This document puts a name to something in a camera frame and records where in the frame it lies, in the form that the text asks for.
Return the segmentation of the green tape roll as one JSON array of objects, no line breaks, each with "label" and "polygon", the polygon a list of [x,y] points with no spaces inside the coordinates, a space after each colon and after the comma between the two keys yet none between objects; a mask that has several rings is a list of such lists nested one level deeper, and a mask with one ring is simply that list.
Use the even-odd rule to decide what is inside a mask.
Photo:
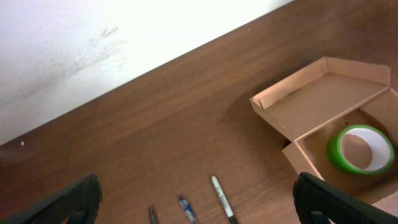
[{"label": "green tape roll", "polygon": [[327,155],[337,169],[360,175],[386,172],[395,158],[394,148],[386,135],[363,124],[349,126],[331,138]]}]

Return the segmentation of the black gel pen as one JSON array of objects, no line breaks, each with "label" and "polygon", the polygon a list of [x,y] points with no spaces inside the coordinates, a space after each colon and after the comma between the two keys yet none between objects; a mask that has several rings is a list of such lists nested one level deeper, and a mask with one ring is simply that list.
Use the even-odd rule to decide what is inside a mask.
[{"label": "black gel pen", "polygon": [[153,207],[149,207],[150,224],[159,224],[155,210]]}]

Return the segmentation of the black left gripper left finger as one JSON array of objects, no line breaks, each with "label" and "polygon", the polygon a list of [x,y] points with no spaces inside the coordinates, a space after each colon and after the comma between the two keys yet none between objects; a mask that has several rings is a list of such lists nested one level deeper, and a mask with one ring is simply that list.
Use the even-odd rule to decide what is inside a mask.
[{"label": "black left gripper left finger", "polygon": [[91,174],[29,208],[2,219],[1,223],[94,224],[102,199],[98,176]]}]

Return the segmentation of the blue ballpoint pen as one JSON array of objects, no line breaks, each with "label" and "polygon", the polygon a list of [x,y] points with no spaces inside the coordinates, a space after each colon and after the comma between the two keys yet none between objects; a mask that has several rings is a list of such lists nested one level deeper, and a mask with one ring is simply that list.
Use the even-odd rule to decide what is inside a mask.
[{"label": "blue ballpoint pen", "polygon": [[179,202],[191,224],[199,224],[198,218],[190,203],[181,195],[178,196]]}]

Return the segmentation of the black white marker pen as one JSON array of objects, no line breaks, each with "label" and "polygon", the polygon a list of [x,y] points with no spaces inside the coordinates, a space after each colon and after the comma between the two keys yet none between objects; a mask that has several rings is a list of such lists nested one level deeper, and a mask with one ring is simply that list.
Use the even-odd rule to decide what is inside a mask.
[{"label": "black white marker pen", "polygon": [[218,179],[214,175],[212,175],[211,181],[215,188],[216,194],[221,202],[223,210],[225,211],[225,214],[228,217],[230,224],[239,224],[239,222],[238,222],[237,218],[234,216],[234,213],[229,205],[229,202],[223,192],[223,189],[221,188],[221,185],[218,182]]}]

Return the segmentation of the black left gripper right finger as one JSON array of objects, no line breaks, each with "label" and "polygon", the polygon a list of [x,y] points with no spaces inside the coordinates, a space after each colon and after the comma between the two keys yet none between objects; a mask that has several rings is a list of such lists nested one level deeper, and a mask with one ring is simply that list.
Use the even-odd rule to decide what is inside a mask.
[{"label": "black left gripper right finger", "polygon": [[350,196],[308,172],[293,187],[294,205],[301,223],[397,224],[397,217]]}]

